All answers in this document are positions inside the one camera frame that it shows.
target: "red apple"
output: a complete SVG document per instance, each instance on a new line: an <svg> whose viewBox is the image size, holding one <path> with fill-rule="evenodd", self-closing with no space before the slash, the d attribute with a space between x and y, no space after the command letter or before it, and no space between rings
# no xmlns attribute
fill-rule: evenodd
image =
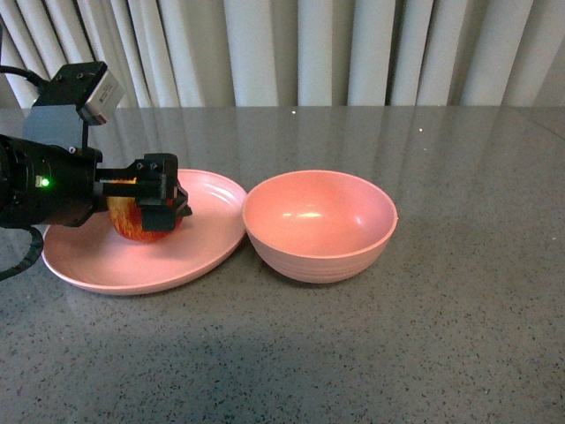
<svg viewBox="0 0 565 424"><path fill-rule="evenodd" d="M135 184L135 180L113 181L122 184ZM109 220L117 233L126 239L140 242L152 242L168 236L173 231L143 231L141 226L141 208L133 197L108 197ZM182 217L177 219L180 225Z"/></svg>

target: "bowl rim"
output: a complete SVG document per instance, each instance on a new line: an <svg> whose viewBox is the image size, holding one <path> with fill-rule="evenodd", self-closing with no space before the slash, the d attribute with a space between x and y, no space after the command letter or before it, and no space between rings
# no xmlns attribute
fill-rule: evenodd
<svg viewBox="0 0 565 424"><path fill-rule="evenodd" d="M355 250L353 252L349 252L347 254L295 254L295 253L290 252L286 249L274 247L273 245L264 241L260 237L257 237L257 235L250 229L248 221L247 221L247 215L246 215L247 203L248 203L249 199L252 197L253 193L255 193L261 186L264 186L267 183L272 182L275 179L288 177L289 175L292 175L292 174L315 174L315 173L317 173L317 174L334 174L334 175L339 175L339 176L343 176L343 177L346 177L346 178L356 179L357 181L359 181L359 182L361 182L365 185L370 186L372 189L375 189L377 192L380 192L380 194L383 195L386 202L392 207L393 214L394 214L393 223L390 226L390 228L388 229L387 233L383 237L381 237L379 240L372 243L371 245L369 245L367 247L363 247L362 249ZM383 189L381 189L380 187L373 184L371 181L368 181L364 178L358 177L358 176L353 175L353 174L349 174L347 172L341 172L341 171L338 171L338 170L294 170L294 171L291 171L291 172L284 172L283 174L278 174L278 175L275 175L271 178L268 178L265 181L262 181L259 184L257 184L245 196L244 204L241 208L241 215L243 217L244 226L245 226L245 229L247 230L247 232L250 235L252 235L255 239L257 239L260 243L269 247L270 249L275 250L276 252L281 252L283 254L287 254L287 255L290 255L290 256L294 256L294 257L297 257L297 258L303 258L303 259L342 259L342 258L350 258L352 256L364 254L366 252L369 252L369 251L379 247L383 243L387 242L392 237L392 234L395 232L396 225L398 223L398 211L396 209L396 205L392 201L390 196L388 196L388 194Z"/></svg>

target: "speckled countertop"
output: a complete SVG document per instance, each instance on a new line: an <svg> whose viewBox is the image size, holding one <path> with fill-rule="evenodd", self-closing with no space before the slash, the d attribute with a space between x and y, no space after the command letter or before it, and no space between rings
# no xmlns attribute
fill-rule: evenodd
<svg viewBox="0 0 565 424"><path fill-rule="evenodd" d="M0 133L23 116L0 111ZM104 166L178 155L246 190L332 169L400 221L329 286L247 239L177 289L110 297L40 261L0 284L0 422L565 422L565 110L119 110ZM0 265L26 251L1 230Z"/></svg>

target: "curtain fold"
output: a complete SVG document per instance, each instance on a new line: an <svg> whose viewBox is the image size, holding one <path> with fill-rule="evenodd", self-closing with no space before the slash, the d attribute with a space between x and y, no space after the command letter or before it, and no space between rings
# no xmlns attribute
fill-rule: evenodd
<svg viewBox="0 0 565 424"><path fill-rule="evenodd" d="M562 0L0 0L2 64L103 60L121 107L565 106ZM28 108L0 76L0 105Z"/></svg>

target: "robotic arm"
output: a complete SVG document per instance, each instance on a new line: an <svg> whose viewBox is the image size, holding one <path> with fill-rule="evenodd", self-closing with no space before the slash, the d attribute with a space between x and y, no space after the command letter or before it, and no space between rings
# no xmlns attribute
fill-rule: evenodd
<svg viewBox="0 0 565 424"><path fill-rule="evenodd" d="M0 227L33 235L28 256L0 280L41 254L41 234L38 239L32 225L80 226L107 210L108 196L134 197L146 231L172 231L179 216L192 214L175 155L146 154L127 168L98 168L102 152L88 146L88 127L105 124L124 93L105 63L67 64L52 81L40 80L24 140L0 134ZM119 184L134 178L134 185Z"/></svg>

